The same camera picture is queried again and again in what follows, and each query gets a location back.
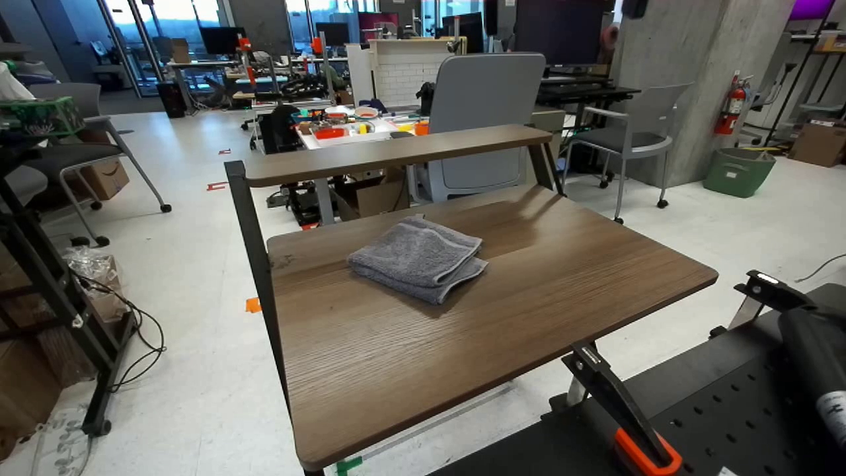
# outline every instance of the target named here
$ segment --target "red fire extinguisher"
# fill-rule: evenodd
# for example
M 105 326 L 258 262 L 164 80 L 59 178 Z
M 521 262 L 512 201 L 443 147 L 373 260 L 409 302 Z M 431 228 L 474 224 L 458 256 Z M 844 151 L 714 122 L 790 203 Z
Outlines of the red fire extinguisher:
M 731 135 L 745 106 L 745 82 L 741 73 L 731 77 L 731 86 L 722 103 L 718 118 L 714 125 L 714 135 Z

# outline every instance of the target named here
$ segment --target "wooden desk surface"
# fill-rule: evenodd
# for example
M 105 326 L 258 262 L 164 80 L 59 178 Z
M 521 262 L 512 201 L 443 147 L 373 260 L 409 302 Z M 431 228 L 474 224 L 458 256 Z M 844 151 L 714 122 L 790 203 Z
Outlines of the wooden desk surface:
M 503 143 L 512 147 L 541 144 L 549 137 L 549 133 L 530 127 L 482 127 L 386 143 L 349 143 L 344 144 L 344 152 L 334 147 L 271 152 L 246 163 L 246 183 L 250 188 L 262 188 L 295 179 L 320 179 L 361 168 L 404 166 L 435 158 L 455 158 L 462 152 L 499 151 Z
M 443 307 L 345 270 L 355 249 L 421 212 L 484 238 L 486 273 Z M 266 249 L 304 467 L 324 467 L 716 281 L 541 188 L 281 234 Z

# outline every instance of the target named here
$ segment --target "trash can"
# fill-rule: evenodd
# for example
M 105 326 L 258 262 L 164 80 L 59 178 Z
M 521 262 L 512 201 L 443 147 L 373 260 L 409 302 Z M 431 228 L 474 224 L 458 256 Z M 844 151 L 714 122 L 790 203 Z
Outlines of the trash can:
M 180 85 L 164 82 L 164 85 L 156 85 L 156 90 L 168 118 L 184 117 L 188 103 Z
M 760 188 L 771 166 L 774 158 L 768 152 L 722 147 L 714 151 L 702 185 L 716 192 L 747 197 Z

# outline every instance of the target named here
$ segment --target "monitor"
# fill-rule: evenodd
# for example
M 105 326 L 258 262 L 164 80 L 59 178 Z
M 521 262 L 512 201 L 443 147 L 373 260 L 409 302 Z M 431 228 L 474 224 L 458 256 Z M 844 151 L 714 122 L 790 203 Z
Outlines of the monitor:
M 359 28 L 361 28 L 361 41 L 378 40 L 380 28 L 390 28 L 394 35 L 398 32 L 398 15 L 396 14 L 359 14 Z
M 345 23 L 316 23 L 316 35 L 324 35 L 324 44 L 345 44 L 349 27 Z
M 482 14 L 464 14 L 464 15 L 443 15 L 443 35 L 455 35 L 455 22 L 458 22 L 458 35 L 467 40 L 467 53 L 484 53 L 484 22 Z
M 244 27 L 200 27 L 204 48 L 209 55 L 236 55 L 237 35 L 246 35 Z
M 517 3 L 512 51 L 536 51 L 546 63 L 598 63 L 603 35 L 601 0 Z
M 825 19 L 833 3 L 835 0 L 794 0 L 790 19 L 794 22 Z

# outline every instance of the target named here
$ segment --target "cardboard box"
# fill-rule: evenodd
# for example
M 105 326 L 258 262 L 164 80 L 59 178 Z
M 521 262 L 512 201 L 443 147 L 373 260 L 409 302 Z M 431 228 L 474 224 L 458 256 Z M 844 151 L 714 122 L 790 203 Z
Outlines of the cardboard box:
M 794 141 L 794 158 L 819 166 L 835 166 L 844 162 L 846 127 L 844 125 L 804 125 Z
M 401 168 L 389 168 L 380 178 L 349 178 L 334 189 L 341 219 L 386 215 L 409 207 L 409 192 Z

